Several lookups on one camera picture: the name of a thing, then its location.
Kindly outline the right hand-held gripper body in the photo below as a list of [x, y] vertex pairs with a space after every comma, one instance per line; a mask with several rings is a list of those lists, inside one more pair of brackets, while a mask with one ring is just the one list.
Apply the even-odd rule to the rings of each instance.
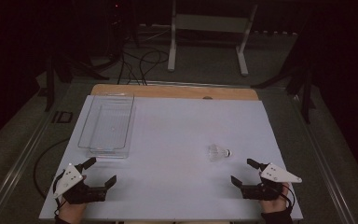
[[282, 195], [283, 183], [301, 183], [302, 179], [283, 168], [273, 164], [264, 163], [265, 169], [259, 171], [261, 182], [255, 186], [243, 185], [241, 194], [244, 199], [273, 201]]

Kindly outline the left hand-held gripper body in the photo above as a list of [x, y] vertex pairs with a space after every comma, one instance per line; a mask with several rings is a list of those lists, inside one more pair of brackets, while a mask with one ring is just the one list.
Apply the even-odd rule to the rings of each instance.
[[104, 202], [107, 189], [105, 187], [89, 187], [84, 183], [82, 172], [76, 165], [69, 163], [67, 168], [56, 178], [53, 184], [53, 198], [60, 203], [63, 197], [70, 204]]

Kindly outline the clear plastic container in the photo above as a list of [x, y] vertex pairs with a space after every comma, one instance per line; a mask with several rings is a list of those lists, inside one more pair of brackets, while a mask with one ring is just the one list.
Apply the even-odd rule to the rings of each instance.
[[77, 145], [89, 157], [126, 159], [134, 119], [134, 95], [126, 92], [91, 95]]

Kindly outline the person's left hand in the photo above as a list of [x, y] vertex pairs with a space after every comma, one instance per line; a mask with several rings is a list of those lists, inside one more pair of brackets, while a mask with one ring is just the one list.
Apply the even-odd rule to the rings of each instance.
[[86, 208], [86, 203], [70, 204], [62, 198], [58, 217], [71, 224], [80, 224]]

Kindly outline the person's right hand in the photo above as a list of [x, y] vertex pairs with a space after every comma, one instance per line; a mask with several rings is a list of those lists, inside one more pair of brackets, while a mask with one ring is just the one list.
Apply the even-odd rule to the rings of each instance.
[[264, 214], [269, 214], [269, 213], [276, 213], [276, 212], [284, 211], [286, 209], [286, 204], [287, 204], [287, 200], [285, 199], [287, 194], [288, 194], [288, 191], [285, 190], [282, 192], [282, 195], [276, 200], [260, 201], [259, 204], [262, 208], [262, 212]]

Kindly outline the white table mat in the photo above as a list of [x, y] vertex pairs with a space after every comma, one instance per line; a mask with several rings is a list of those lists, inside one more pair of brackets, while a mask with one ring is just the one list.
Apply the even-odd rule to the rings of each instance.
[[[260, 101], [144, 98], [135, 118], [126, 159], [97, 161], [87, 183], [117, 183], [85, 218], [98, 221], [249, 221], [260, 218], [257, 202], [245, 200], [230, 181], [260, 178], [247, 159], [283, 166], [281, 152]], [[208, 147], [231, 150], [210, 161]]]

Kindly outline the black tripod stand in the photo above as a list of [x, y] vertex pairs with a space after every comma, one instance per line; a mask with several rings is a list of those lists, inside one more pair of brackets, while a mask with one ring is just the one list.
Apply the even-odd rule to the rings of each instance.
[[104, 77], [98, 74], [95, 70], [93, 70], [90, 66], [85, 65], [81, 61], [75, 60], [69, 55], [57, 51], [51, 55], [49, 55], [46, 59], [46, 88], [42, 88], [40, 93], [43, 96], [47, 97], [47, 104], [45, 111], [49, 112], [49, 110], [53, 107], [55, 101], [55, 76], [58, 76], [64, 83], [69, 83], [72, 78], [72, 72], [70, 71], [70, 67], [74, 67], [75, 69], [83, 72], [88, 77], [92, 77], [97, 80], [107, 80], [107, 77]]
[[277, 83], [289, 77], [289, 83], [285, 87], [288, 95], [297, 95], [302, 91], [302, 100], [300, 113], [302, 118], [310, 123], [310, 94], [312, 82], [312, 66], [304, 61], [300, 65], [295, 65], [287, 71], [280, 72], [277, 76], [267, 79], [264, 82], [252, 85], [253, 89], [265, 89], [266, 87]]

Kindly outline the wooden table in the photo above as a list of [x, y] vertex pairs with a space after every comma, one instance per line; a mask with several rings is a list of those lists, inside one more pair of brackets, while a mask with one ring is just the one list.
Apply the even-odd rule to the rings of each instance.
[[133, 93], [137, 97], [249, 101], [259, 100], [256, 91], [251, 89], [186, 86], [138, 86], [97, 84], [92, 88], [91, 95], [104, 95], [108, 93], [122, 92]]

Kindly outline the dark equipment rack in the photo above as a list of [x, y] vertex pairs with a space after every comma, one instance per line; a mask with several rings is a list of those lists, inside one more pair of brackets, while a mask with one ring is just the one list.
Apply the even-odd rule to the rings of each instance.
[[139, 46], [133, 0], [104, 0], [104, 16], [108, 34], [106, 55], [111, 61], [117, 61], [128, 39]]

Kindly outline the white metal stand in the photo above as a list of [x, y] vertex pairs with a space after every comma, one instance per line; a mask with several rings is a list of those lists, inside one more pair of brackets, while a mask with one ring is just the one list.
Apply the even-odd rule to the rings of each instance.
[[244, 56], [244, 50], [251, 33], [254, 23], [255, 14], [258, 5], [253, 4], [247, 17], [218, 17], [196, 14], [178, 13], [176, 10], [177, 0], [172, 0], [172, 17], [171, 17], [171, 45], [169, 50], [168, 67], [170, 72], [175, 70], [176, 61], [176, 31], [206, 31], [206, 32], [225, 32], [242, 34], [242, 41], [236, 47], [237, 59], [241, 74], [244, 77], [249, 75], [247, 63]]

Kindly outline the metal floor rail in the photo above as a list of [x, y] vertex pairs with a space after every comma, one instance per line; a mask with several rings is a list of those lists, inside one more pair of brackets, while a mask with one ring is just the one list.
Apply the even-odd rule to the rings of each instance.
[[307, 133], [307, 137], [310, 140], [311, 147], [315, 154], [317, 167], [324, 180], [325, 186], [328, 190], [330, 198], [337, 210], [337, 214], [342, 224], [356, 224], [354, 216], [348, 207], [347, 201], [343, 195], [341, 187], [339, 186], [329, 164], [324, 155], [324, 152], [316, 139], [314, 131], [311, 126], [303, 119], [300, 111], [301, 102], [298, 96], [289, 96], [289, 100], [296, 111], [296, 115], [299, 117], [303, 129]]
[[32, 97], [0, 131], [0, 224], [53, 224], [39, 214], [74, 126], [51, 122], [70, 109], [67, 94], [49, 112], [43, 97]]

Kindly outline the black rectangular floor frame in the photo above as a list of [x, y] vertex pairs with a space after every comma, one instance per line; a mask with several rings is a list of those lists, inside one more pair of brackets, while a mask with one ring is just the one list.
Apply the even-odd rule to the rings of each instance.
[[51, 120], [52, 123], [70, 123], [73, 119], [73, 113], [67, 111], [56, 111]]

